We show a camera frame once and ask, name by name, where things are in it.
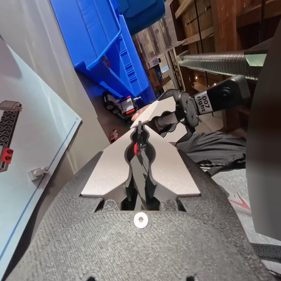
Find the light blue handled case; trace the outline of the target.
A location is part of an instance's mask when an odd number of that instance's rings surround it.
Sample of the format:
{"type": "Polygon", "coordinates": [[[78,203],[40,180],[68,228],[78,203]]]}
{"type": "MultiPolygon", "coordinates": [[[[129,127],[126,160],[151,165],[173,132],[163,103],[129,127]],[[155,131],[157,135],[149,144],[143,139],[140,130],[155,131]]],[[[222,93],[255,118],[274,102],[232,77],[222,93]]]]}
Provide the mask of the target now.
{"type": "Polygon", "coordinates": [[[118,0],[131,35],[150,27],[165,14],[164,0],[118,0]]]}

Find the person's right forearm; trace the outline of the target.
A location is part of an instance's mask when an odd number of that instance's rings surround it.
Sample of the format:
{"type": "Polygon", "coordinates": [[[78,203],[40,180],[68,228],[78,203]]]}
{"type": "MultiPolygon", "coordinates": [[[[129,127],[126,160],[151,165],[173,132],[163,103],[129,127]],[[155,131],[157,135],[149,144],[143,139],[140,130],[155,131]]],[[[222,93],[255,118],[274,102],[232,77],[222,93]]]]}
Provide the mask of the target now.
{"type": "Polygon", "coordinates": [[[246,167],[246,141],[222,132],[194,133],[176,145],[210,175],[246,167]]]}

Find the silver flexible duct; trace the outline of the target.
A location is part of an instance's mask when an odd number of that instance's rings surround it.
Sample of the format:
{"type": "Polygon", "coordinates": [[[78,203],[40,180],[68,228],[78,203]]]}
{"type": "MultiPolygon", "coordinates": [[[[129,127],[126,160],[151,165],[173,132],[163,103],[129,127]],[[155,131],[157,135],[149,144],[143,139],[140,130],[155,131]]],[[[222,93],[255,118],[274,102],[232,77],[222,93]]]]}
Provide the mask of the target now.
{"type": "Polygon", "coordinates": [[[265,51],[229,51],[221,53],[189,54],[184,51],[177,56],[180,66],[226,76],[242,75],[257,81],[267,53],[265,51]]]}

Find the clear plastic storage box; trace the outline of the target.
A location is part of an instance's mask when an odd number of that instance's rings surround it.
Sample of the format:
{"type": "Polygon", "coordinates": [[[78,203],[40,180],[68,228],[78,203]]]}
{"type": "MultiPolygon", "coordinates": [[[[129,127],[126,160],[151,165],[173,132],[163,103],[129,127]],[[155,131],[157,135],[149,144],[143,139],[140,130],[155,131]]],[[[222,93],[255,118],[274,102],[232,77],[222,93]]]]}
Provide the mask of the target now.
{"type": "Polygon", "coordinates": [[[167,10],[160,20],[137,33],[136,38],[146,62],[161,58],[177,46],[179,41],[171,10],[167,10]]]}

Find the grey desk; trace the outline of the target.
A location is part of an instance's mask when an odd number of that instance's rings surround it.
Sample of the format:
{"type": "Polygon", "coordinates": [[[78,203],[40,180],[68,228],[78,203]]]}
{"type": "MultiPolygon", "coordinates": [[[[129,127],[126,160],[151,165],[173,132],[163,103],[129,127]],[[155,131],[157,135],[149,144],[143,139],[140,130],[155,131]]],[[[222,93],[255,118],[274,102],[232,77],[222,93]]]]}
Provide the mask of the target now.
{"type": "Polygon", "coordinates": [[[23,240],[29,245],[65,184],[110,144],[112,129],[121,135],[126,129],[104,108],[98,96],[102,88],[73,68],[50,1],[4,0],[0,5],[1,37],[82,118],[32,215],[31,229],[23,240]]]}

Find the long black brick beam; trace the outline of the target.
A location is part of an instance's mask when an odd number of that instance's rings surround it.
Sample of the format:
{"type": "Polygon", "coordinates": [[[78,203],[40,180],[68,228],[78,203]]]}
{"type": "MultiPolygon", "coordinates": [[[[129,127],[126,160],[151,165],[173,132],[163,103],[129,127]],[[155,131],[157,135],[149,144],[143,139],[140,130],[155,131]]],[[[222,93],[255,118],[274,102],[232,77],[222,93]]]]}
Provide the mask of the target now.
{"type": "Polygon", "coordinates": [[[137,140],[134,145],[135,156],[139,156],[141,154],[141,152],[146,149],[146,144],[143,139],[142,130],[143,130],[143,125],[142,125],[142,122],[139,121],[138,127],[137,127],[137,140]]]}

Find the person's right hand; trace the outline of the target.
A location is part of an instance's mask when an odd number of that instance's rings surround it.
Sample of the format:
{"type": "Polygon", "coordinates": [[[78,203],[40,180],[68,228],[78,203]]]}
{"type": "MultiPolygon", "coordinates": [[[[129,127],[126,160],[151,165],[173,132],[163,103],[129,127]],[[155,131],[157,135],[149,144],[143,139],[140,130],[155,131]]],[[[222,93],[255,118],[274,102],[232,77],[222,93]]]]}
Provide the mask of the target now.
{"type": "Polygon", "coordinates": [[[150,106],[151,104],[148,104],[142,108],[140,108],[131,118],[132,122],[135,122],[135,120],[150,106]]]}

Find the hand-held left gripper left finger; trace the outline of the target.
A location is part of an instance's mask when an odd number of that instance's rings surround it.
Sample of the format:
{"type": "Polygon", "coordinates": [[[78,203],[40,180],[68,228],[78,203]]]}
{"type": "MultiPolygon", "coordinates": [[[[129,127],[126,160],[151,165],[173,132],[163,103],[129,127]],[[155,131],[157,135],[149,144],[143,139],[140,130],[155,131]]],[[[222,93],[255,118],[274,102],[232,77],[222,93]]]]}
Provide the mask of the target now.
{"type": "Polygon", "coordinates": [[[135,157],[136,139],[137,129],[132,128],[102,151],[80,193],[82,197],[112,199],[117,204],[133,201],[136,191],[131,160],[135,157]]]}

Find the small grey brick piece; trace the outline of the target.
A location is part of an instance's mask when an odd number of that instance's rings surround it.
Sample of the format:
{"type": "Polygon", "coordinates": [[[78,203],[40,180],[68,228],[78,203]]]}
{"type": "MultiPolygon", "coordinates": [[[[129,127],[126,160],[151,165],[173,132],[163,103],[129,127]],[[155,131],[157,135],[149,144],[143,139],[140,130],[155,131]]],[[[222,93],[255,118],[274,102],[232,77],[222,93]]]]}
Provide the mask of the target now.
{"type": "Polygon", "coordinates": [[[48,167],[40,167],[33,170],[28,171],[28,176],[31,181],[38,180],[48,174],[49,168],[48,167]]]}

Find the light blue instruction booklet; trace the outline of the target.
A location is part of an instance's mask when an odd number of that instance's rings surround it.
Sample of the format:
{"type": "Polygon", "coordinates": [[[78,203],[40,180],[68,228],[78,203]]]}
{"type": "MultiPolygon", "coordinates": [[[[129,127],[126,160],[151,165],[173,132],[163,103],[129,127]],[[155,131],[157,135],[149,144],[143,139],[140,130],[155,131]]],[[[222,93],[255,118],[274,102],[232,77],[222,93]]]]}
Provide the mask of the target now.
{"type": "Polygon", "coordinates": [[[81,117],[1,38],[1,272],[7,268],[25,227],[81,117]],[[28,171],[48,167],[31,181],[28,171]]]}

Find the person's grey sweatshirt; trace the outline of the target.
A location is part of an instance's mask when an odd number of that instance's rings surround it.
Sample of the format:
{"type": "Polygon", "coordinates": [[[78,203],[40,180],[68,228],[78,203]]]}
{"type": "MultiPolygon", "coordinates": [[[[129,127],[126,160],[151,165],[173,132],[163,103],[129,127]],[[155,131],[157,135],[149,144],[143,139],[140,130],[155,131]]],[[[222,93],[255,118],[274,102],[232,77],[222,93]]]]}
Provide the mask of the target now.
{"type": "Polygon", "coordinates": [[[246,169],[221,171],[211,177],[225,191],[261,262],[270,273],[280,278],[281,241],[258,234],[255,231],[248,195],[246,169]]]}

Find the blue plastic bin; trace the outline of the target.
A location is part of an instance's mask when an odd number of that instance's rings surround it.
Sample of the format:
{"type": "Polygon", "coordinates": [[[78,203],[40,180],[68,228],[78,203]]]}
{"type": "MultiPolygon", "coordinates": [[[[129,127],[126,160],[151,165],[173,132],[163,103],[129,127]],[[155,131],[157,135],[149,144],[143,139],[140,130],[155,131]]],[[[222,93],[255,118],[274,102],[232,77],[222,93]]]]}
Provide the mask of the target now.
{"type": "Polygon", "coordinates": [[[73,67],[121,97],[156,100],[124,16],[107,0],[51,0],[73,67]]]}

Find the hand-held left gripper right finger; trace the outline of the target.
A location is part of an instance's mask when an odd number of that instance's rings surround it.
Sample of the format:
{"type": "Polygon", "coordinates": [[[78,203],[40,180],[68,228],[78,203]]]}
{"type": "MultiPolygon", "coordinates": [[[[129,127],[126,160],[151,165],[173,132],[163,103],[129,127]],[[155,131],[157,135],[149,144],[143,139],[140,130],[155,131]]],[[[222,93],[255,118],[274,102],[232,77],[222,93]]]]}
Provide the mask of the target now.
{"type": "Polygon", "coordinates": [[[144,129],[143,144],[146,209],[160,209],[168,200],[201,195],[179,151],[170,142],[152,129],[144,129]]]}

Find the red black toy brick truck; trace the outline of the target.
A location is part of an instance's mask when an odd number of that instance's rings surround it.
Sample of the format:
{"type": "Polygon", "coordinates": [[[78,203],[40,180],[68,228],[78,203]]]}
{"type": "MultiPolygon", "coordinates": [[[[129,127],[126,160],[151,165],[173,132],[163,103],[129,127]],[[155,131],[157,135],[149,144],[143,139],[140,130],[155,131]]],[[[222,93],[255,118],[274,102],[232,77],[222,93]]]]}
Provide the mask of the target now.
{"type": "Polygon", "coordinates": [[[104,91],[102,97],[104,107],[109,112],[129,122],[138,110],[137,101],[141,99],[141,97],[133,98],[131,96],[117,97],[110,91],[104,91]]]}

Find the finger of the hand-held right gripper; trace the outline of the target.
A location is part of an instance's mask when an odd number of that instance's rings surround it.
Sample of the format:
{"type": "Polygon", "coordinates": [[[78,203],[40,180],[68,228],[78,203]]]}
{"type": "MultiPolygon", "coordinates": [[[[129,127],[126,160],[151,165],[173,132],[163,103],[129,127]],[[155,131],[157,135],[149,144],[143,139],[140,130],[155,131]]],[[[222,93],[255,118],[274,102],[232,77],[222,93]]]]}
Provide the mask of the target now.
{"type": "Polygon", "coordinates": [[[154,120],[154,124],[158,128],[160,136],[170,143],[177,143],[187,134],[185,125],[177,120],[175,114],[159,117],[154,120]]]}
{"type": "Polygon", "coordinates": [[[143,112],[138,113],[137,118],[131,125],[130,129],[138,127],[139,121],[144,125],[152,121],[154,118],[161,117],[164,113],[173,113],[175,110],[176,102],[174,97],[154,101],[143,112]]]}

